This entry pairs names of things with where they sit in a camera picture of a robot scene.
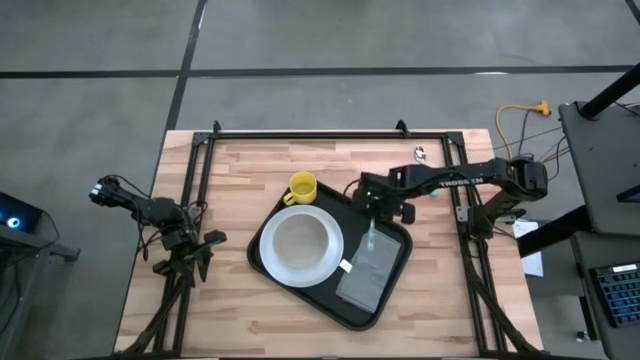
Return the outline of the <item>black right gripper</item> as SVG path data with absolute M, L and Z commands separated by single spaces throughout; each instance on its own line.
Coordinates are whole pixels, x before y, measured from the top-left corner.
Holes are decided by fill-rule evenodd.
M 377 221 L 393 222 L 394 216 L 400 215 L 400 201 L 391 194 L 391 186 L 387 177 L 369 172 L 362 172 L 357 181 L 357 188 L 352 194 L 352 207 Z M 401 222 L 415 222 L 415 206 L 403 203 L 401 206 Z

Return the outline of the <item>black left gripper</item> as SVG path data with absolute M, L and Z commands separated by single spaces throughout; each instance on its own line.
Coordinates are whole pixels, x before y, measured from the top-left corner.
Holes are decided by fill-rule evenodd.
M 165 277 L 166 284 L 173 289 L 186 286 L 186 260 L 195 259 L 198 273 L 205 282 L 213 257 L 208 245 L 199 245 L 199 233 L 193 229 L 166 227 L 160 230 L 161 242 L 170 259 L 161 260 L 152 266 L 152 271 Z

